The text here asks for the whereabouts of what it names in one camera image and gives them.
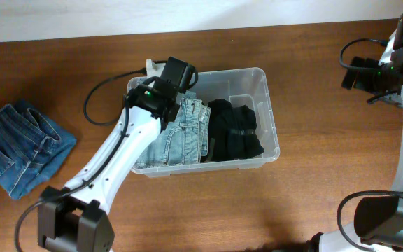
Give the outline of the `clear plastic storage bin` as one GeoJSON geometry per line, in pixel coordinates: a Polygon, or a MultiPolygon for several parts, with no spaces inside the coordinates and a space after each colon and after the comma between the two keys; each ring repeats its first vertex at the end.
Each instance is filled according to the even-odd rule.
{"type": "Polygon", "coordinates": [[[233,107],[246,105],[254,110],[257,120],[256,135],[264,148],[263,154],[245,160],[203,162],[152,168],[134,166],[132,167],[133,173],[143,174],[152,178],[171,174],[224,169],[254,169],[279,158],[281,150],[271,107],[267,77],[262,69],[253,67],[200,72],[197,84],[190,90],[205,104],[215,99],[225,99],[233,107]]]}

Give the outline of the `light blue jeans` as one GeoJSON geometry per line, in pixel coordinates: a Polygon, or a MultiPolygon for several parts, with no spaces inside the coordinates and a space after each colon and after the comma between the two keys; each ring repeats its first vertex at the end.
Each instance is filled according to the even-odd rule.
{"type": "Polygon", "coordinates": [[[197,164],[207,155],[211,108],[189,91],[179,105],[176,119],[142,152],[136,168],[197,164]]]}

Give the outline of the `black fuzzy garment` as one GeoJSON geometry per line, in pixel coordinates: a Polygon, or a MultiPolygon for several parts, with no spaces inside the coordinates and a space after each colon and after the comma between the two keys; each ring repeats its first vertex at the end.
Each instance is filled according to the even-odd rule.
{"type": "Polygon", "coordinates": [[[211,161],[248,159],[263,154],[264,148],[256,133],[255,112],[248,106],[227,108],[214,123],[217,131],[211,161]]]}

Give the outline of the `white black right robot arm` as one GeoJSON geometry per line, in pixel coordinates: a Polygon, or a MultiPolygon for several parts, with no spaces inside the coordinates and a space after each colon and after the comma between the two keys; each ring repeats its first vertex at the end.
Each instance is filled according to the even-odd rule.
{"type": "MultiPolygon", "coordinates": [[[[403,111],[403,14],[380,59],[354,57],[341,86],[371,94],[368,104],[385,102],[403,111]]],[[[304,251],[403,251],[403,124],[400,157],[389,190],[363,190],[342,199],[337,231],[314,235],[304,251]]]]}

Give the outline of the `dark blue jeans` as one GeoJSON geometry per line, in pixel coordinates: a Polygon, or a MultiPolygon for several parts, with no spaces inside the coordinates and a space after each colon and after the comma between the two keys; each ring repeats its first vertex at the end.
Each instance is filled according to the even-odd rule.
{"type": "Polygon", "coordinates": [[[0,186],[13,200],[29,194],[59,170],[76,138],[32,104],[0,109],[0,186]]]}

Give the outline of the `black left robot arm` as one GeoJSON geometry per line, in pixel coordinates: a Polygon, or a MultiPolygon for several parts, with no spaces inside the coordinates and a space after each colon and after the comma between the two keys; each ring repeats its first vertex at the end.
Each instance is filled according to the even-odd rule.
{"type": "Polygon", "coordinates": [[[194,66],[169,57],[161,73],[124,95],[120,117],[92,159],[58,190],[48,186],[35,203],[38,245],[48,251],[111,251],[108,214],[140,154],[174,121],[177,96],[198,81],[194,66]]]}

